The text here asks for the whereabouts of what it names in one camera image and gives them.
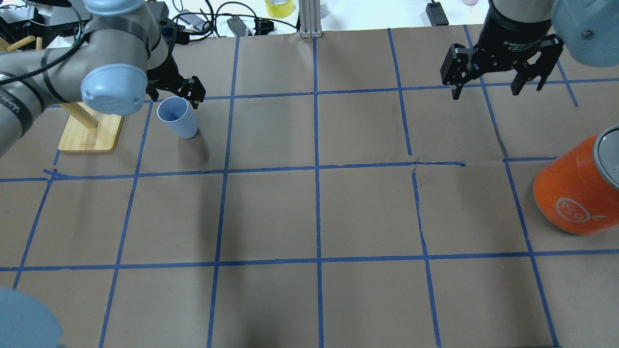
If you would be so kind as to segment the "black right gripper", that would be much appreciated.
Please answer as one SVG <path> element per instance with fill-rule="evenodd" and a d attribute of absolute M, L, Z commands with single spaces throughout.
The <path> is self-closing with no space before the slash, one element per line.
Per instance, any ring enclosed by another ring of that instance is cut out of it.
<path fill-rule="evenodd" d="M 526 83 L 540 78 L 536 90 L 544 87 L 560 55 L 564 42 L 551 27 L 550 5 L 491 5 L 478 42 L 473 48 L 452 44 L 440 68 L 442 84 L 457 101 L 463 86 L 486 73 L 515 69 L 511 82 L 513 96 Z"/>

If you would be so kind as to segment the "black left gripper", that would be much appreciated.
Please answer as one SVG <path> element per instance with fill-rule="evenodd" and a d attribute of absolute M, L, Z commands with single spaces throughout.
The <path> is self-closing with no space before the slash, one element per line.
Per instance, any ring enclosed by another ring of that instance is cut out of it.
<path fill-rule="evenodd" d="M 163 90 L 184 98 L 192 109 L 197 109 L 200 103 L 204 102 L 206 89 L 201 80 L 197 76 L 186 79 L 180 74 L 166 42 L 158 42 L 151 52 L 148 63 L 146 94 L 151 101 L 157 101 L 159 91 Z"/>

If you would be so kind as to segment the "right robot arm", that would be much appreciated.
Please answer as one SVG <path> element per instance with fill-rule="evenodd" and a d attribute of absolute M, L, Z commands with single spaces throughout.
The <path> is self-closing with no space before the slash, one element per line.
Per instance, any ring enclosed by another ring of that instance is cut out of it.
<path fill-rule="evenodd" d="M 618 17 L 616 0 L 491 0 L 477 43 L 449 47 L 442 83 L 457 100 L 466 83 L 513 70 L 513 95 L 536 78 L 542 90 L 565 48 L 583 65 L 617 66 Z"/>

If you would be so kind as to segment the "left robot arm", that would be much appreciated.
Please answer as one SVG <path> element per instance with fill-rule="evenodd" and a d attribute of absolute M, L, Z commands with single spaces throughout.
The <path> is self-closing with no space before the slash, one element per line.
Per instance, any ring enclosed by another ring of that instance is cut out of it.
<path fill-rule="evenodd" d="M 1 154 L 50 106 L 84 102 L 106 115 L 128 116 L 159 90 L 190 102 L 206 91 L 182 77 L 144 0 L 87 0 L 91 21 L 71 47 L 1 54 Z"/>

